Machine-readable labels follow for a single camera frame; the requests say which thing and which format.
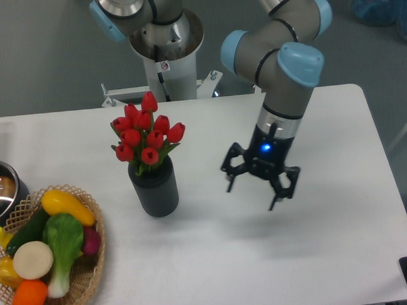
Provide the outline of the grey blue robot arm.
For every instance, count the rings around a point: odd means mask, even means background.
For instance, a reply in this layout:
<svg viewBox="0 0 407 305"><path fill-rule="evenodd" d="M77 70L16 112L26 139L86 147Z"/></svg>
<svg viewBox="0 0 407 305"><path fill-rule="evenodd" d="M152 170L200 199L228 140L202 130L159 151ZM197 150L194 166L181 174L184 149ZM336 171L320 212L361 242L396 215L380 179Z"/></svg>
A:
<svg viewBox="0 0 407 305"><path fill-rule="evenodd" d="M294 195L300 168L285 159L325 61L308 42L328 29L333 12L327 0L260 1L270 22L230 33L221 47L222 64L265 92L248 148L233 143L221 170L230 184L243 173L269 181L275 203Z"/></svg>

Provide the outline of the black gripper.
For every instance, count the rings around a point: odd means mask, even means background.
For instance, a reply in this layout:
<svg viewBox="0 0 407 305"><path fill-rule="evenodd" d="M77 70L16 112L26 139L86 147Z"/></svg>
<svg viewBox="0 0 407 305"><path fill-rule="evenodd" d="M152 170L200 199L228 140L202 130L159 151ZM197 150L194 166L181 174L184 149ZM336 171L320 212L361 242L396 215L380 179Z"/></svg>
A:
<svg viewBox="0 0 407 305"><path fill-rule="evenodd" d="M299 167L285 165L293 138L280 138L276 136L276 131L277 123L275 122L271 124L268 132L264 132L258 126L255 127L247 150L234 142L220 167L228 181L227 193L231 192L236 177L248 172L248 169L253 176L269 180L275 194L268 211L273 210L276 202L281 202L285 198L293 198L300 174ZM232 160L238 157L244 157L244 162L233 166ZM287 187L280 180L281 176L289 181Z"/></svg>

